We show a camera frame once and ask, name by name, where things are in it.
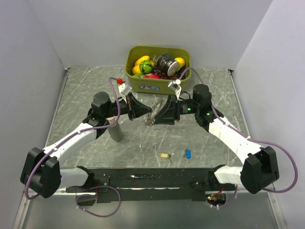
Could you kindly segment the yellow tag key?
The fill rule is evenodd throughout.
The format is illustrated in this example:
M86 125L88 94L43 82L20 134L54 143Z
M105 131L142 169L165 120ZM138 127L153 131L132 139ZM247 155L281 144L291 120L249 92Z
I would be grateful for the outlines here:
M172 160L171 160L172 156L170 154L168 154L168 153L160 153L159 157L163 158L163 159L168 159L170 161L170 163L172 163Z

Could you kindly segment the large keyring with small rings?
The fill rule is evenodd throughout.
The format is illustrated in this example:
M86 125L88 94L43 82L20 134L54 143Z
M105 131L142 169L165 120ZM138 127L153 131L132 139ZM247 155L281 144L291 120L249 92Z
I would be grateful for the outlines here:
M157 115L158 112L162 109L164 104L163 98L158 98L156 101L154 101L151 105L151 112L147 114L145 117L145 125L146 126L152 126L154 125L154 117Z

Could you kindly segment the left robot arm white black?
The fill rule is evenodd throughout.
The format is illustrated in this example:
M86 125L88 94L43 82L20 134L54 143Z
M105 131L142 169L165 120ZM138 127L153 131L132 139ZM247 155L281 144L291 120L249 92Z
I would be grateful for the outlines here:
M99 138L110 127L109 118L116 121L127 114L130 120L148 114L152 109L138 101L132 93L126 99L112 102L106 92L94 95L87 117L70 134L44 149L33 148L26 157L20 181L43 198L49 198L59 188L78 186L88 192L94 187L94 173L82 166L62 169L61 166L86 144Z

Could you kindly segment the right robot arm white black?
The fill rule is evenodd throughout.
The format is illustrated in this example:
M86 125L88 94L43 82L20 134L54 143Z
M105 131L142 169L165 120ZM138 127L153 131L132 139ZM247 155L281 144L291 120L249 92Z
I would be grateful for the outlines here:
M155 116L154 124L173 125L181 115L193 114L197 124L222 141L243 164L215 169L208 178L211 189L219 190L224 184L234 184L256 194L279 179L276 152L270 146L263 147L236 132L227 118L214 108L207 85L195 85L192 98L182 100L179 99L181 86L178 82L169 82L168 86L175 94L168 96L164 107Z

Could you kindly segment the olive green plastic bin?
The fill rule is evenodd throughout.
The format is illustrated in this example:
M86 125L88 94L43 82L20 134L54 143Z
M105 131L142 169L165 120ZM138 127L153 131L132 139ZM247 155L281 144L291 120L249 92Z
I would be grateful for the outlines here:
M134 77L132 68L138 59L148 55L150 58L159 57L167 53L171 57L181 57L186 63L185 67L191 66L191 56L188 51L177 47L162 47L162 46L147 46L140 45L134 46L129 50L126 64L125 73L128 78L129 85L134 92L137 93L151 93L151 94L174 94L174 91L168 87L170 82L167 79L151 79Z

